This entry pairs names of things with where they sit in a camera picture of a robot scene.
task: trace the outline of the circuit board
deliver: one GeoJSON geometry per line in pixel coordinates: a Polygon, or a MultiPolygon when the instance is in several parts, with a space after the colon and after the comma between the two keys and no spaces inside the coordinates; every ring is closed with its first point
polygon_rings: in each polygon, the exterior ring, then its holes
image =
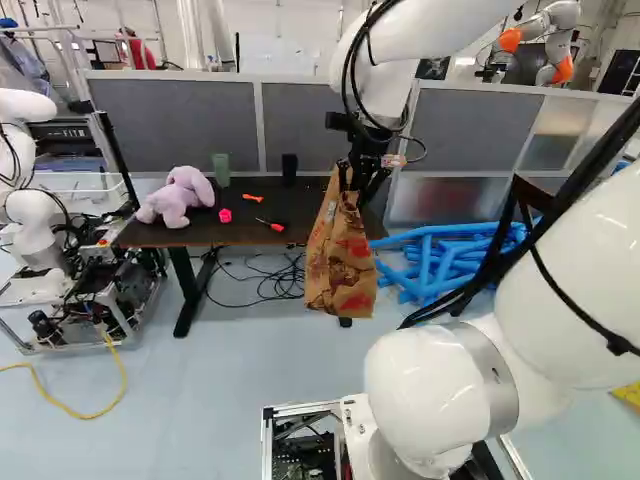
{"type": "Polygon", "coordinates": [[[334,436],[294,437],[273,447],[273,480],[336,480],[334,436]]]}

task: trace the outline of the green cup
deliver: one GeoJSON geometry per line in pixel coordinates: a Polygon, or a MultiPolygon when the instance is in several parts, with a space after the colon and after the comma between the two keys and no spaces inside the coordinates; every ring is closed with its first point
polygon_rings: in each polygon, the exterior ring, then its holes
{"type": "Polygon", "coordinates": [[[216,174],[216,182],[218,182],[220,188],[227,188],[231,183],[229,155],[226,153],[214,153],[211,158],[213,160],[213,171],[216,174]]]}

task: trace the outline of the silver metal ring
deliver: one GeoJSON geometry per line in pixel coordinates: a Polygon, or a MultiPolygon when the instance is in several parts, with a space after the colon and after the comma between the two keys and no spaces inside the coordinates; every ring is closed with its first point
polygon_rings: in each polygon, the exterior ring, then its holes
{"type": "Polygon", "coordinates": [[[493,342],[468,323],[441,325],[451,331],[469,352],[484,378],[489,400],[488,437],[510,432],[518,422],[520,402],[511,370],[493,342]]]}

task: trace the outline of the monitor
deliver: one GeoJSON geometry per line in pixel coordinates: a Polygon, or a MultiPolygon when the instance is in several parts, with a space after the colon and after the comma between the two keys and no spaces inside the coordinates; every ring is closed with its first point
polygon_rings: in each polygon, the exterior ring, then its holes
{"type": "Polygon", "coordinates": [[[122,63],[120,58],[120,50],[115,41],[94,40],[96,47],[96,60],[102,63],[122,63]]]}

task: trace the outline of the dark wooden tabletop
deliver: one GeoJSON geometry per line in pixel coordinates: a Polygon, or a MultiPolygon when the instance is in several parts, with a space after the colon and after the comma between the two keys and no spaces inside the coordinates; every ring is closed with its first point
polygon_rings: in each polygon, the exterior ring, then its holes
{"type": "MultiPolygon", "coordinates": [[[[153,225],[132,219],[115,243],[122,247],[177,247],[212,245],[269,245],[307,243],[322,204],[329,177],[297,177],[291,188],[282,186],[281,177],[236,177],[231,185],[216,190],[214,208],[190,209],[191,225],[170,230],[158,218],[153,225]],[[264,197],[260,204],[244,200],[243,193],[264,197]],[[218,211],[228,208],[233,221],[222,224],[218,211]],[[287,226],[283,233],[270,230],[255,218],[287,226]]],[[[367,237],[385,237],[382,221],[367,208],[363,212],[367,237]]]]}

